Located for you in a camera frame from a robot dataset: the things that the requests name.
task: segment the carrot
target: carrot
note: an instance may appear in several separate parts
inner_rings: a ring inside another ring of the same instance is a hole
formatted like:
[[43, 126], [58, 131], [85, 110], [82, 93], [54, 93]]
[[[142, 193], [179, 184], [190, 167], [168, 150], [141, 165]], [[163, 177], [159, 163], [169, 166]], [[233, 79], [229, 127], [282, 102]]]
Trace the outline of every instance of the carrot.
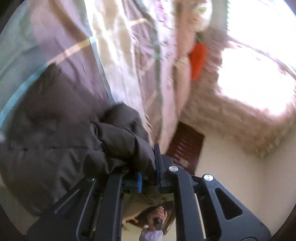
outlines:
[[197, 42], [189, 54], [191, 63], [191, 80], [198, 81], [200, 73], [205, 64], [205, 58], [207, 56], [207, 47], [204, 43]]

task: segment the black jacket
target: black jacket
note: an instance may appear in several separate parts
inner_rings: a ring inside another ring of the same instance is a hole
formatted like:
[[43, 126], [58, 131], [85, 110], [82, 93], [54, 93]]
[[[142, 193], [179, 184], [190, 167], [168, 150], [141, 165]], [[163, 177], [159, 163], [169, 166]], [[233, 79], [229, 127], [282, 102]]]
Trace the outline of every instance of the black jacket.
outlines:
[[153, 149], [137, 111], [100, 104], [54, 64], [26, 93], [6, 137], [0, 144], [2, 178], [35, 215], [84, 176], [104, 183], [115, 168], [130, 165], [146, 179], [155, 177]]

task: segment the light purple sleeve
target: light purple sleeve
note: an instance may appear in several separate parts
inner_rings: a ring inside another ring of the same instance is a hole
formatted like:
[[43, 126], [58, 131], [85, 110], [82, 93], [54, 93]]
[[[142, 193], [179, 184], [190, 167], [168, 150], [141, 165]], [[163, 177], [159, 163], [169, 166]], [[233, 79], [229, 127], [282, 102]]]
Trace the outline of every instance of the light purple sleeve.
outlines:
[[149, 230], [142, 229], [141, 235], [139, 237], [139, 241], [161, 241], [163, 238], [162, 230]]

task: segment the orange carrot ornament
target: orange carrot ornament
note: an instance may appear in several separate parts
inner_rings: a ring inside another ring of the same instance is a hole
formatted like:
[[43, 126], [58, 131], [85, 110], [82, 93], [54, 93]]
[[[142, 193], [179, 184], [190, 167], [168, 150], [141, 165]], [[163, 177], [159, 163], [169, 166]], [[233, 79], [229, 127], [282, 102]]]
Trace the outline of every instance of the orange carrot ornament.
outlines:
[[189, 54], [191, 63], [191, 80], [198, 81], [200, 73], [205, 64], [205, 58], [207, 56], [207, 47], [204, 43], [204, 39], [200, 33], [196, 35], [196, 44]]

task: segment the hand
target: hand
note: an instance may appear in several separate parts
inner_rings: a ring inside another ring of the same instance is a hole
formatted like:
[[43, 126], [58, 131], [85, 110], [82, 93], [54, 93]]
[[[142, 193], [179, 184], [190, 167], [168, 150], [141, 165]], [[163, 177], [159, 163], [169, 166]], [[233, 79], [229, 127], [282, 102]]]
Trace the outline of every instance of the hand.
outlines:
[[160, 218], [164, 222], [167, 217], [168, 217], [167, 211], [164, 210], [164, 208], [162, 206], [157, 207], [147, 217], [147, 221], [148, 221], [148, 224], [149, 224], [149, 229], [150, 230], [155, 230], [154, 221], [153, 221], [155, 218]]

